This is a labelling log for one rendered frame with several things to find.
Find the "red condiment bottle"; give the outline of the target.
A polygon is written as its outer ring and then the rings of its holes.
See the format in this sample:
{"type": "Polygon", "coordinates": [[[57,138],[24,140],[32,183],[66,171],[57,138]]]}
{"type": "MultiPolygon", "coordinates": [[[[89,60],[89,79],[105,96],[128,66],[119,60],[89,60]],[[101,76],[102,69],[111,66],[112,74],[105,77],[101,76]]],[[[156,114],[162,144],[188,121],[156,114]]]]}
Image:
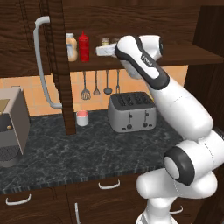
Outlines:
{"type": "Polygon", "coordinates": [[[78,44],[79,44],[80,61],[88,62],[89,61],[89,38],[84,32],[79,36],[78,44]]]}

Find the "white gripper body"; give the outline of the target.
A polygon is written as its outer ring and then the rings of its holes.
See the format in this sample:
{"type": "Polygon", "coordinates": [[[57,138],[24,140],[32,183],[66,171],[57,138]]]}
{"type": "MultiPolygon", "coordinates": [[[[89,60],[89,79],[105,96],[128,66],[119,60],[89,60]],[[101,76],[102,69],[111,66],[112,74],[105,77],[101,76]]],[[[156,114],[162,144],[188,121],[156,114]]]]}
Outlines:
{"type": "Polygon", "coordinates": [[[94,52],[97,56],[100,57],[115,57],[115,49],[116,49],[116,44],[110,44],[110,45],[102,45],[102,46],[97,46],[94,49],[94,52]]]}

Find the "hanging metal turner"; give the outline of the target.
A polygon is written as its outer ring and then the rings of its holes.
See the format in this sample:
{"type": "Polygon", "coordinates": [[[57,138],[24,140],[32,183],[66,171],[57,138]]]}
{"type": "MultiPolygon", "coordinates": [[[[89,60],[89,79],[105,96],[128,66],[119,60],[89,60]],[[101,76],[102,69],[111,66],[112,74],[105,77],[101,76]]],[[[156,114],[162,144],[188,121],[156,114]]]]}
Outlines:
{"type": "Polygon", "coordinates": [[[100,90],[98,88],[98,83],[97,83],[97,71],[94,71],[94,84],[95,84],[95,88],[94,88],[93,94],[94,95],[100,95],[101,92],[100,92],[100,90]]]}

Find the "beige condiment bottle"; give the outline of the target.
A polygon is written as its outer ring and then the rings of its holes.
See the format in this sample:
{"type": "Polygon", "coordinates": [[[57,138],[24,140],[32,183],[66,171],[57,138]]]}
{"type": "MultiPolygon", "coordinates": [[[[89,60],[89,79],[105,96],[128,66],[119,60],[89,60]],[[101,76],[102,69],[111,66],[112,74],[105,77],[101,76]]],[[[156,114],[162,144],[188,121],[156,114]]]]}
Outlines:
{"type": "Polygon", "coordinates": [[[78,58],[77,41],[72,33],[66,34],[67,57],[70,62],[74,62],[78,58]]]}

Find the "hanging metal ladle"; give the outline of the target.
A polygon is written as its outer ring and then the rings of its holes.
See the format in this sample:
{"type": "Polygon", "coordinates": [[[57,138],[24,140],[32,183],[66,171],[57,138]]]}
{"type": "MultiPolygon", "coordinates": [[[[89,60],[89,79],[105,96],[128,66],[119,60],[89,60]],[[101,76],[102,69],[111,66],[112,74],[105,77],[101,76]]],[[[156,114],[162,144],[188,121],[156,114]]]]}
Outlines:
{"type": "Polygon", "coordinates": [[[105,95],[110,95],[112,89],[109,87],[109,71],[106,71],[106,87],[103,89],[105,95]]]}

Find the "grey coffee machine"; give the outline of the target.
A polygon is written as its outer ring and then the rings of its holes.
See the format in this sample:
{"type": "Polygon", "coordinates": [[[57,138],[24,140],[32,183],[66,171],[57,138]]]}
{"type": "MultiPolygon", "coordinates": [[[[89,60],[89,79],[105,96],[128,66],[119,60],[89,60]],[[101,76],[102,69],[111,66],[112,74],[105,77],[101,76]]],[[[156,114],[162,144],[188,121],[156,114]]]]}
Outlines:
{"type": "Polygon", "coordinates": [[[21,87],[0,89],[0,166],[16,165],[25,152],[30,117],[21,87]]]}

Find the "dark wood cupboard door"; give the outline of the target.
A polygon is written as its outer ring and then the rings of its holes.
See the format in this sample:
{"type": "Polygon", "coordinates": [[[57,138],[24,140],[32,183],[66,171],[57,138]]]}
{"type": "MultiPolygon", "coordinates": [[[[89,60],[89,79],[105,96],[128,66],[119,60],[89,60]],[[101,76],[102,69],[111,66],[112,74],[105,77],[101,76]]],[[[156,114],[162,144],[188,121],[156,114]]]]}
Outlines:
{"type": "MultiPolygon", "coordinates": [[[[73,224],[77,224],[74,203],[71,204],[73,224]]],[[[77,201],[80,224],[136,224],[146,202],[128,199],[103,199],[101,201],[77,201]]]]}

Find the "hanging slotted spatula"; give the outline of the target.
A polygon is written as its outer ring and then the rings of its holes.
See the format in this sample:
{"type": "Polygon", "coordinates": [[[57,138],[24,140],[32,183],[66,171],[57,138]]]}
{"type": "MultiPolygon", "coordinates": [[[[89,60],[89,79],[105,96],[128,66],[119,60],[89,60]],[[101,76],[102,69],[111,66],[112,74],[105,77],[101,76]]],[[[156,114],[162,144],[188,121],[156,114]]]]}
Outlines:
{"type": "MultiPolygon", "coordinates": [[[[86,72],[83,71],[83,81],[86,81],[86,72]]],[[[87,89],[87,85],[84,85],[83,90],[81,91],[81,99],[86,101],[91,99],[90,91],[87,89]]]]}

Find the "dark wood wall cabinet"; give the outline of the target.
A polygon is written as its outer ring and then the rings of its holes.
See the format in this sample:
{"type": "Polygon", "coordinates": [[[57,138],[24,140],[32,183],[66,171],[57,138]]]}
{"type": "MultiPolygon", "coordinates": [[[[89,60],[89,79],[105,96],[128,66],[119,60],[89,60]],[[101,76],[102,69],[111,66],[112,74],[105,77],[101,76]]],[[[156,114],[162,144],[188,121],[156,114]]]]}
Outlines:
{"type": "Polygon", "coordinates": [[[75,35],[87,34],[88,62],[74,62],[71,71],[119,69],[119,60],[98,57],[102,39],[156,34],[162,38],[161,66],[217,64],[224,59],[193,43],[203,6],[224,6],[224,0],[62,0],[65,27],[75,35]]]}

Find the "white cup with pink inside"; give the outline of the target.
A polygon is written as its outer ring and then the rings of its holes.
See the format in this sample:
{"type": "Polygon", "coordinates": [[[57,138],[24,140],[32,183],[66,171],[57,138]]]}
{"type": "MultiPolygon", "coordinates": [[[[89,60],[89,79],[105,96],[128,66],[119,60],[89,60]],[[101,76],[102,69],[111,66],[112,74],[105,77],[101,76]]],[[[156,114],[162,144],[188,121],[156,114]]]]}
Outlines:
{"type": "Polygon", "coordinates": [[[88,112],[86,110],[80,110],[76,113],[77,124],[81,127],[88,125],[88,112]]]}

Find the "dark wood cabinet door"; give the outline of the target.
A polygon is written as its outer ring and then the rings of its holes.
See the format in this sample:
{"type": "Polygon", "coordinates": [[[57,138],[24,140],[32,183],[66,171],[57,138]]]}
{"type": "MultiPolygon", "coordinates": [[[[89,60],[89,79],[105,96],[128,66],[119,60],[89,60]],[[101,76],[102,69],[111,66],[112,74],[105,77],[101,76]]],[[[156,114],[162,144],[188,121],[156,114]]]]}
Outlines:
{"type": "Polygon", "coordinates": [[[185,78],[189,90],[224,131],[224,6],[201,6],[193,43],[221,56],[222,62],[190,65],[185,78]]]}
{"type": "Polygon", "coordinates": [[[70,69],[67,59],[67,42],[62,0],[48,0],[48,5],[57,67],[56,71],[59,80],[59,99],[62,104],[62,114],[66,133],[68,135],[74,135],[76,133],[75,115],[70,69]]]}
{"type": "Polygon", "coordinates": [[[39,74],[33,30],[39,0],[0,0],[0,78],[39,74]]]}

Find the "dark wood drawer front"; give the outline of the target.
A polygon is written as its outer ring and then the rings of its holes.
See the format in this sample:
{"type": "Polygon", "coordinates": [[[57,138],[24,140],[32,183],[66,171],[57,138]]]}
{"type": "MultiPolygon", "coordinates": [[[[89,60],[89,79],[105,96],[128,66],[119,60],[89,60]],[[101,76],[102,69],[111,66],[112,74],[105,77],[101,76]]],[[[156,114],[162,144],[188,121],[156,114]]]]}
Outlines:
{"type": "Polygon", "coordinates": [[[66,188],[52,186],[26,192],[0,195],[0,224],[72,224],[67,202],[66,188]],[[31,194],[28,203],[7,206],[9,201],[24,200],[31,194]]]}
{"type": "Polygon", "coordinates": [[[88,199],[90,197],[122,198],[127,200],[138,200],[137,174],[129,174],[118,177],[89,180],[80,183],[66,185],[66,192],[69,199],[88,199]],[[98,186],[110,186],[120,179],[120,186],[111,190],[101,190],[98,186]]]}

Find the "hanging metal fork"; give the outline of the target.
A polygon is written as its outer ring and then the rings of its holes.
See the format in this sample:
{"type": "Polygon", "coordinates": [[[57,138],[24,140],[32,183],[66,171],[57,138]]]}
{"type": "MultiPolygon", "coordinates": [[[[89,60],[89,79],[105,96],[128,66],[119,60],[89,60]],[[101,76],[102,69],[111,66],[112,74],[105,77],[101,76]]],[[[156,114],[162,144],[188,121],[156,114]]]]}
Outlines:
{"type": "Polygon", "coordinates": [[[116,83],[115,91],[117,94],[120,94],[120,85],[119,85],[120,70],[117,69],[116,72],[117,72],[117,83],[116,83]]]}

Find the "grey four-slot toaster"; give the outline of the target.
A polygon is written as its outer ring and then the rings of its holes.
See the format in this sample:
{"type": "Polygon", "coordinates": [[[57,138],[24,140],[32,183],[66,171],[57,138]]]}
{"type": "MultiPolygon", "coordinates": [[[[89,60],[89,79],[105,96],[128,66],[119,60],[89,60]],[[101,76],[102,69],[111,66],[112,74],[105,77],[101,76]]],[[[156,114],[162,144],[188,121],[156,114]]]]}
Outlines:
{"type": "Polygon", "coordinates": [[[157,110],[145,92],[112,94],[108,100],[108,121],[119,133],[152,130],[157,123],[157,110]]]}

